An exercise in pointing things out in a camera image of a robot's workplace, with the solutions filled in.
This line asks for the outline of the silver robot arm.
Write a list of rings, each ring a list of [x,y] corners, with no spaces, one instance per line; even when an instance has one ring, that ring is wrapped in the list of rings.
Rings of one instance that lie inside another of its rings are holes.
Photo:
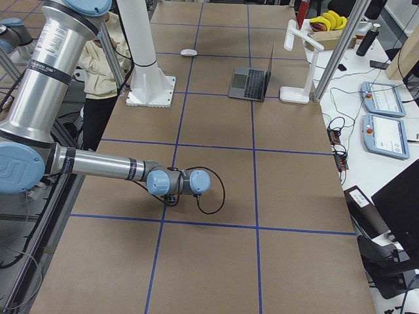
[[[184,170],[81,150],[57,116],[85,44],[98,37],[110,1],[45,1],[45,25],[17,96],[1,122],[1,192],[32,189],[59,173],[145,182],[154,196],[199,196],[211,179],[201,166]]]
[[[12,53],[17,47],[27,46],[33,42],[33,37],[19,18],[1,20],[1,50]]]

